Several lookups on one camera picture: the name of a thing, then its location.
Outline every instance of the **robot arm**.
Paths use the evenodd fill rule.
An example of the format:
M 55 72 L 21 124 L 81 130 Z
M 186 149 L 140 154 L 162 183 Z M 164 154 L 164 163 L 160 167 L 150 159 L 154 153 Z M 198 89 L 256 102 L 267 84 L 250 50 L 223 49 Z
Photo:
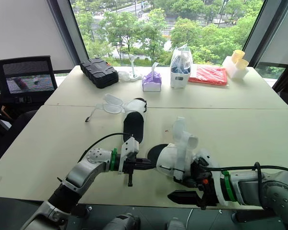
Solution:
M 207 206 L 228 206 L 229 201 L 240 205 L 261 206 L 272 209 L 284 223 L 288 224 L 288 169 L 277 166 L 220 168 L 210 153 L 201 149 L 193 154 L 197 137 L 186 131 L 183 117 L 173 125 L 175 144 L 153 147 L 148 158 L 155 162 L 156 169 L 173 178 L 173 181 L 189 188 L 203 191 L 202 197 L 196 191 L 174 191 L 168 198 L 178 204 Z M 275 168 L 282 171 L 275 174 L 261 172 L 261 168 Z M 252 171 L 234 172 L 230 170 Z
M 288 171 L 274 174 L 261 172 L 260 179 L 257 171 L 229 173 L 219 168 L 204 149 L 194 156 L 190 171 L 184 172 L 180 181 L 174 178 L 174 165 L 157 163 L 157 167 L 172 173 L 174 181 L 189 188 L 198 188 L 204 194 L 199 197 L 196 191 L 174 191 L 168 195 L 173 202 L 197 205 L 202 209 L 218 203 L 228 206 L 229 201 L 240 205 L 262 206 L 264 209 L 272 209 L 288 225 Z
M 151 169 L 148 159 L 136 158 L 139 143 L 130 137 L 123 145 L 121 154 L 116 149 L 90 149 L 61 182 L 48 201 L 44 201 L 21 230 L 57 230 L 65 223 L 78 201 L 100 173 L 119 171 L 129 175 L 132 186 L 134 169 Z

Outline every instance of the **window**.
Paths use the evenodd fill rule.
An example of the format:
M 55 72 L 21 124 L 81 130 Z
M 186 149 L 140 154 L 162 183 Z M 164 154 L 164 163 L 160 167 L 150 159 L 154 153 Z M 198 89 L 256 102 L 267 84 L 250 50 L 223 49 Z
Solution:
M 221 65 L 242 49 L 263 0 L 70 0 L 90 58 L 113 66 L 169 66 L 185 43 L 194 63 Z

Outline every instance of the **floor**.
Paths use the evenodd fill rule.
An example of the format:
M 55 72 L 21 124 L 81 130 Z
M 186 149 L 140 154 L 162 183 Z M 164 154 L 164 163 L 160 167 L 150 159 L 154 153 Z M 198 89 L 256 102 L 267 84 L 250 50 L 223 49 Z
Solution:
M 173 217 L 183 223 L 190 213 L 188 208 L 154 208 L 128 206 L 91 205 L 92 211 L 87 219 L 70 217 L 66 230 L 101 230 L 116 215 L 132 213 L 141 219 L 141 230 L 163 230 L 167 221 Z M 36 205 L 7 198 L 0 198 L 0 230 L 17 230 L 35 212 Z M 194 209 L 188 229 L 192 230 L 284 230 L 279 218 L 269 218 L 247 223 L 235 224 L 229 210 Z

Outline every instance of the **office chair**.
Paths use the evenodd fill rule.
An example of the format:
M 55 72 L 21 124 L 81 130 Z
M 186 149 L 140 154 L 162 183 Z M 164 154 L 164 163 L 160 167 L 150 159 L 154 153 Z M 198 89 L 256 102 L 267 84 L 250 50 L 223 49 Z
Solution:
M 2 106 L 6 106 L 12 119 L 39 109 L 56 89 L 50 56 L 0 60 L 0 112 Z M 35 112 L 29 113 L 30 119 Z

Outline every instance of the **white container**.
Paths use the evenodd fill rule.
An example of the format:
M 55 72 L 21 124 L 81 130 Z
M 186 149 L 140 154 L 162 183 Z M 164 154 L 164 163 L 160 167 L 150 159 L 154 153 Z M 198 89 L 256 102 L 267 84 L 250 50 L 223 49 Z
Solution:
M 247 68 L 238 69 L 231 60 L 231 56 L 227 56 L 222 63 L 222 66 L 225 68 L 228 76 L 231 79 L 243 79 L 244 76 L 249 72 Z
M 186 87 L 190 76 L 191 72 L 188 74 L 171 72 L 171 87 L 174 88 Z

